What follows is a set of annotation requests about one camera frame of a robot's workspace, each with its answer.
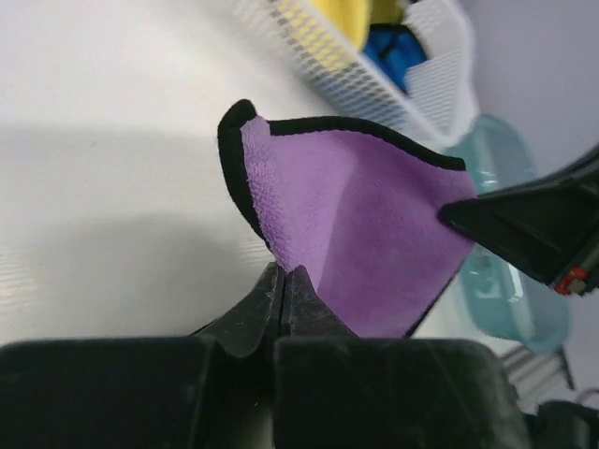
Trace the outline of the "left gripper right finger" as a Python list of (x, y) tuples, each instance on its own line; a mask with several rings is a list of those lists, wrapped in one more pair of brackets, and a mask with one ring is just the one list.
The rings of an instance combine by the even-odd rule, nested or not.
[(285, 275), (279, 336), (308, 338), (357, 337), (320, 299), (304, 266), (298, 266)]

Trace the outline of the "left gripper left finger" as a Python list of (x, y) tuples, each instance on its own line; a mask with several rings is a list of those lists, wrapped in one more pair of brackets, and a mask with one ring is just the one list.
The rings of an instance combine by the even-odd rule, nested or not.
[(260, 353), (279, 334), (284, 290), (285, 272), (274, 262), (267, 264), (239, 303), (193, 336), (214, 338), (235, 358)]

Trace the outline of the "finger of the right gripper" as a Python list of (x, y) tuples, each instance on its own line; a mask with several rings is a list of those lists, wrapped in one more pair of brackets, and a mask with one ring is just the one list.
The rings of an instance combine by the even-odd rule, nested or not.
[(598, 288), (598, 148), (544, 178), (444, 205), (440, 221), (563, 296)]

